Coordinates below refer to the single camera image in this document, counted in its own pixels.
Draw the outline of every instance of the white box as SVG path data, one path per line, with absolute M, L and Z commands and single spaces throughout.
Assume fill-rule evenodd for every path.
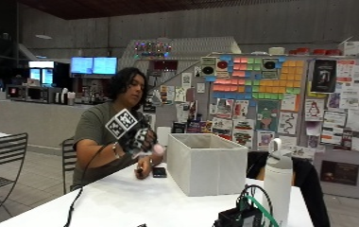
M 241 193 L 248 148 L 211 133 L 168 136 L 167 168 L 187 196 Z
M 339 44 L 345 56 L 359 56 L 359 41 L 347 41 Z

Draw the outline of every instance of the white bottle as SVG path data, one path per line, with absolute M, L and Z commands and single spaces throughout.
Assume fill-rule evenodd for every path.
M 265 166 L 264 189 L 272 201 L 273 218 L 280 227 L 286 227 L 293 181 L 293 161 L 290 153 L 288 155 L 286 150 L 281 150 L 281 140 L 278 138 L 269 144 L 269 153 Z M 262 198 L 262 205 L 268 212 L 270 212 L 270 206 L 265 197 Z

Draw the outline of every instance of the hand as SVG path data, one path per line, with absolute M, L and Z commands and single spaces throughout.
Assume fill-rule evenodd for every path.
M 134 170 L 134 175 L 136 176 L 136 179 L 143 180 L 148 177 L 151 171 L 152 171 L 151 157 L 146 156 L 140 158 L 138 161 L 138 167 Z

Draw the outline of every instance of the wall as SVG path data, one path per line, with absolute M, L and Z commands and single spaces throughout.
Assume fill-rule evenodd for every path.
M 199 9 L 65 21 L 20 5 L 22 43 L 49 58 L 120 57 L 130 40 L 233 36 L 244 53 L 270 46 L 334 48 L 359 40 L 359 1 L 300 0 L 244 7 Z M 37 34 L 51 36 L 41 40 Z

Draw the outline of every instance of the television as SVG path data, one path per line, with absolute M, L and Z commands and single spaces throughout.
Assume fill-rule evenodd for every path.
M 70 62 L 71 74 L 93 74 L 93 58 L 74 57 Z
M 118 67 L 116 58 L 94 58 L 93 74 L 115 75 Z

